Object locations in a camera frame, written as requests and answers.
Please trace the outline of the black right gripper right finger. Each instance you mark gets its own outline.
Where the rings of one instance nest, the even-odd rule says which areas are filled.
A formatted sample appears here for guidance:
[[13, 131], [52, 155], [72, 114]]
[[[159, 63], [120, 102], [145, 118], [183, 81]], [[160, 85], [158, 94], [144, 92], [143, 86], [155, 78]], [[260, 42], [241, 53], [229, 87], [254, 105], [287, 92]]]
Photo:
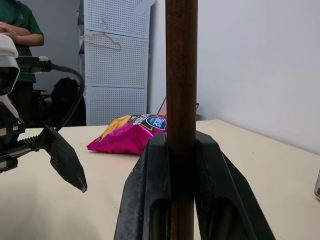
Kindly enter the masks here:
[[195, 205], [201, 240], [276, 240], [243, 174], [197, 132]]

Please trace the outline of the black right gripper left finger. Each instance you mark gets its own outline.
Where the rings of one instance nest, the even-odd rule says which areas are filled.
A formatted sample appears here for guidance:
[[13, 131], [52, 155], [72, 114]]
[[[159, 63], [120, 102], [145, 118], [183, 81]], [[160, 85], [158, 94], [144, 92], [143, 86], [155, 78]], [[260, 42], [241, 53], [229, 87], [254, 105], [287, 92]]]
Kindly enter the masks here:
[[152, 137], [127, 177], [114, 240], [171, 240], [171, 179], [167, 139]]

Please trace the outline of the person's bare hand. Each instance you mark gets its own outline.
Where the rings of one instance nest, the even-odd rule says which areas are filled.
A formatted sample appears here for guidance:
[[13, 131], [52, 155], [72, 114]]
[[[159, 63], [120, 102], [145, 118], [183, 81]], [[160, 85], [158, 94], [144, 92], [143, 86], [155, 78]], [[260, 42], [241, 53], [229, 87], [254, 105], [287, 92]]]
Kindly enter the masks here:
[[0, 34], [10, 37], [14, 43], [19, 41], [20, 28], [0, 21]]

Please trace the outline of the white perforated metal cabinet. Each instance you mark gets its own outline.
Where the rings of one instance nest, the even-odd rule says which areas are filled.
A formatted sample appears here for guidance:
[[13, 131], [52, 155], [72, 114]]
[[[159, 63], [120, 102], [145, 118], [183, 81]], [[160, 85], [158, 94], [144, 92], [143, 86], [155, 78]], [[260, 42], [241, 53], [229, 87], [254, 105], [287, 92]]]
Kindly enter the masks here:
[[[80, 0], [78, 55], [87, 125], [108, 125], [125, 115], [146, 113], [152, 4], [153, 0]], [[92, 33], [106, 33], [122, 51], [81, 41], [82, 35]]]

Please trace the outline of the green and white can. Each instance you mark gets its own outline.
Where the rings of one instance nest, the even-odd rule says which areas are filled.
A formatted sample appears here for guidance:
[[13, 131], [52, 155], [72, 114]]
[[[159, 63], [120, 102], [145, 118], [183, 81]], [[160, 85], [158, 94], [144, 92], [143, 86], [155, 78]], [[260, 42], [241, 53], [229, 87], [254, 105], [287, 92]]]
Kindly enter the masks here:
[[313, 192], [314, 192], [315, 196], [317, 197], [317, 199], [320, 201], [320, 170], [317, 175], [317, 179], [316, 179], [316, 183], [315, 183]]

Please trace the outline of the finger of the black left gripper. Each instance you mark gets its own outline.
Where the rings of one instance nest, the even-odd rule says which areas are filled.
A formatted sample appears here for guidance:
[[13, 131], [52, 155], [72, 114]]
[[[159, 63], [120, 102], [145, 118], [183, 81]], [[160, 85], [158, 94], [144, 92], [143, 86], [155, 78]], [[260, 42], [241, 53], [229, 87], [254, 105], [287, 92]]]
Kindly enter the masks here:
[[45, 126], [36, 139], [36, 147], [50, 155], [50, 164], [69, 184], [85, 193], [88, 184], [83, 166], [74, 148], [56, 129]]

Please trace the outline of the brown wooden pole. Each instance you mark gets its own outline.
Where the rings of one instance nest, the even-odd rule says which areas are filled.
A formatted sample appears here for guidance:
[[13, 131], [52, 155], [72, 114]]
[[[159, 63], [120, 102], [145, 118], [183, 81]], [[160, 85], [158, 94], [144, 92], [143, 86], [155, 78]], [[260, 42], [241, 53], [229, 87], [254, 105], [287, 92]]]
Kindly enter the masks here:
[[194, 239], [198, 0], [165, 0], [171, 240]]

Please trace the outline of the black backpack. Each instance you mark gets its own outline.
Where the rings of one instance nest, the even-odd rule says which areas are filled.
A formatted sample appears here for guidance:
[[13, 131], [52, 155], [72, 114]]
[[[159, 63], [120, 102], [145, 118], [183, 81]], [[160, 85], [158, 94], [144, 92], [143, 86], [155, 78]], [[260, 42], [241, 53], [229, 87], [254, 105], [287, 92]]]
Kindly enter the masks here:
[[[55, 85], [50, 94], [52, 99], [52, 122], [57, 126], [71, 109], [72, 104], [78, 94], [79, 84], [75, 79], [69, 77], [61, 78]], [[77, 106], [70, 120], [65, 124], [66, 127], [86, 125], [86, 104], [82, 99]]]

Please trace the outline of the person in green shirt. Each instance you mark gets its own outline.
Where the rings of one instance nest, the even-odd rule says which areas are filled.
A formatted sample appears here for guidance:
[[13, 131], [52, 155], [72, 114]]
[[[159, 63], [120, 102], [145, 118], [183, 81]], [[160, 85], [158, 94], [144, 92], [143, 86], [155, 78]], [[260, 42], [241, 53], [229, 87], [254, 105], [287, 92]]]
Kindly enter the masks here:
[[[31, 9], [19, 0], [0, 0], [0, 22], [20, 28], [19, 36], [30, 34], [44, 36]], [[28, 47], [15, 44], [15, 47], [19, 56], [31, 57], [30, 48], [36, 46]], [[20, 73], [13, 90], [8, 95], [8, 98], [18, 111], [19, 117], [23, 119], [27, 126], [30, 122], [30, 106], [34, 83], [36, 83], [34, 74]]]

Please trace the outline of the pink chip bag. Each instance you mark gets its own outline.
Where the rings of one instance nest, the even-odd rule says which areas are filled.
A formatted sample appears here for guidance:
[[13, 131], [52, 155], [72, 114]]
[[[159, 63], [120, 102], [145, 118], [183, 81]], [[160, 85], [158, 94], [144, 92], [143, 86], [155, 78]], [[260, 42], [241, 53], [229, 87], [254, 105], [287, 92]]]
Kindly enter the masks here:
[[141, 155], [152, 137], [166, 131], [167, 117], [164, 115], [125, 115], [113, 120], [86, 147], [95, 152]]

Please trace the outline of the black office chair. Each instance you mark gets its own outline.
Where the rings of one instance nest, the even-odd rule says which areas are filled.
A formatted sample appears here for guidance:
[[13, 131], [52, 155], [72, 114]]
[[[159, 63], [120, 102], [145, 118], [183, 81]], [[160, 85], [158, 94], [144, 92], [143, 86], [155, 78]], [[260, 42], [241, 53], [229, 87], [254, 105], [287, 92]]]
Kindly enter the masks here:
[[46, 90], [34, 89], [30, 102], [32, 121], [49, 120], [52, 117], [52, 99]]

